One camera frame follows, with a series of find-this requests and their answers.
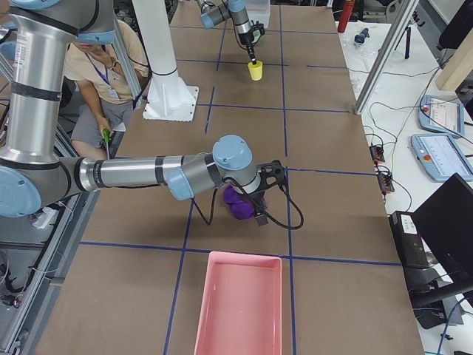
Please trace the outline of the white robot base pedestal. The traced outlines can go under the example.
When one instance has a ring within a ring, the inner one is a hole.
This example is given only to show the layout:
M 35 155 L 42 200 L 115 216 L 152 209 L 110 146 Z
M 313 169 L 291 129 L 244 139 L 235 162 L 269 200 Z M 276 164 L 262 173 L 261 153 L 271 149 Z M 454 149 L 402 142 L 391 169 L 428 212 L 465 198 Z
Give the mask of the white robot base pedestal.
M 164 0 L 136 0 L 133 7 L 152 71 L 143 111 L 146 120 L 193 120 L 198 87 L 180 77 Z

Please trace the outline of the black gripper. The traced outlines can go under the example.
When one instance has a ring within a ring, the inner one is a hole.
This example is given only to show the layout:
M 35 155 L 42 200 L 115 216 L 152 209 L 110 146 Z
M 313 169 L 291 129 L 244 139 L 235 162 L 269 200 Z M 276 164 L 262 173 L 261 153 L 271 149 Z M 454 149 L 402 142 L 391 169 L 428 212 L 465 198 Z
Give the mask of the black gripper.
M 253 46 L 265 34 L 263 23 L 245 22 L 243 24 L 243 48 L 248 51 L 252 64 L 256 63 L 256 55 Z
M 265 192 L 274 186 L 278 186 L 282 192 L 287 192 L 287 176 L 280 160 L 257 165 L 255 178 L 242 187 L 244 196 L 254 206 L 254 218 L 259 226 L 268 224 L 263 197 Z

